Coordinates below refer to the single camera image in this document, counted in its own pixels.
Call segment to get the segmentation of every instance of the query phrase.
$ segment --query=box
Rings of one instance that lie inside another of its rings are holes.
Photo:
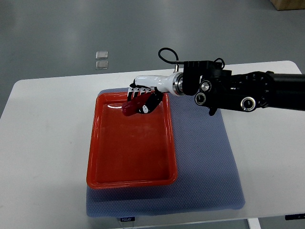
[[[277,10],[305,9],[305,0],[270,0]]]

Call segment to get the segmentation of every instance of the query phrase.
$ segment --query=small clear object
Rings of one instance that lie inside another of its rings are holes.
[[[97,61],[96,62],[96,69],[107,69],[108,68],[108,61]]]
[[[95,59],[107,59],[108,58],[108,51],[98,51],[95,54]]]

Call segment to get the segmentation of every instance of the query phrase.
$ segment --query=red tray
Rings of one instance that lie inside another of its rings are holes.
[[[126,117],[127,93],[104,93],[95,106],[87,184],[93,189],[169,185],[177,166],[168,96],[150,114]]]

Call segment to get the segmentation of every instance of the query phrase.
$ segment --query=mat label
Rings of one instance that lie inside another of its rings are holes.
[[[121,218],[121,222],[132,222],[135,221],[135,217],[124,217]]]

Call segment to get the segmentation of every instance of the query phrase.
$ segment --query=gray floor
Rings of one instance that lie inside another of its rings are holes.
[[[181,60],[226,64],[290,60],[305,73],[305,10],[269,0],[0,0],[0,114],[21,79],[171,68]],[[95,52],[109,68],[95,70]],[[260,219],[263,229],[304,228],[304,220]],[[169,228],[247,228],[245,220]]]

